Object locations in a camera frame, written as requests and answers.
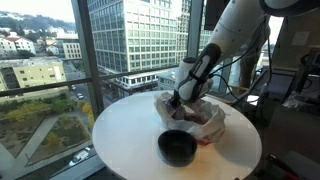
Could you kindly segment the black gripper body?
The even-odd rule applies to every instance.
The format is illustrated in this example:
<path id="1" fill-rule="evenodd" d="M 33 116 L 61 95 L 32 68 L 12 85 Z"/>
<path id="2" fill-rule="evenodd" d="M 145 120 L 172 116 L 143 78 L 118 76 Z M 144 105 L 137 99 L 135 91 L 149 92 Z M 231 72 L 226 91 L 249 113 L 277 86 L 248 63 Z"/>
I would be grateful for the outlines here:
<path id="1" fill-rule="evenodd" d="M 181 105 L 181 97 L 177 90 L 174 91 L 173 96 L 171 97 L 169 102 L 173 108 L 177 108 Z"/>

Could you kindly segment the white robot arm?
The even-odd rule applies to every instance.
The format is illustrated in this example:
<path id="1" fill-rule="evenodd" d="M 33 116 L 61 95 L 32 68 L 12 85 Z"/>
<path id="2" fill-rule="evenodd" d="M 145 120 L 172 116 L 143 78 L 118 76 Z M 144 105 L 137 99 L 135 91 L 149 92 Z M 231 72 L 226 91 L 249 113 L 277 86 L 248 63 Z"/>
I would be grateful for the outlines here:
<path id="1" fill-rule="evenodd" d="M 267 15 L 296 16 L 319 7 L 319 0 L 230 0 L 201 54 L 180 62 L 174 94 L 167 104 L 176 109 L 182 102 L 194 103 L 206 93 L 212 69 L 260 29 Z"/>

